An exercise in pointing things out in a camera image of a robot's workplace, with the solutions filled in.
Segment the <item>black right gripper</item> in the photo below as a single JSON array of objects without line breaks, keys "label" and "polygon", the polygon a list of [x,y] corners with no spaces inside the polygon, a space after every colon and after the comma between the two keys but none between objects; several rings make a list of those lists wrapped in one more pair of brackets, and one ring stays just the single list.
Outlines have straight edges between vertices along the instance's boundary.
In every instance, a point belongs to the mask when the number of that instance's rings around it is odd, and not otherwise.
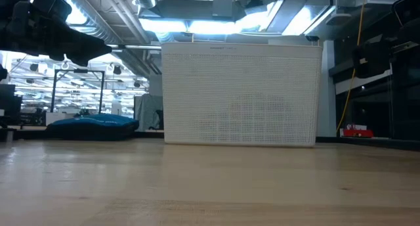
[{"label": "black right gripper", "polygon": [[[404,24],[395,34],[391,52],[399,53],[419,46],[419,18]],[[389,40],[366,41],[352,51],[353,68],[357,78],[370,78],[390,69]]]}]

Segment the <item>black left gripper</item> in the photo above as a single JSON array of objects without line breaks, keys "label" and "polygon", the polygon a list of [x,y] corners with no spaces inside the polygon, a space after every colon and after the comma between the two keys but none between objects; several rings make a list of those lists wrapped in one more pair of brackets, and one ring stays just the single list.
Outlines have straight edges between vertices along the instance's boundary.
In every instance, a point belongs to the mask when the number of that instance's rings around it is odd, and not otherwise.
[{"label": "black left gripper", "polygon": [[72,8],[65,0],[1,0],[1,50],[48,55],[88,66],[112,52],[104,40],[71,29]]}]

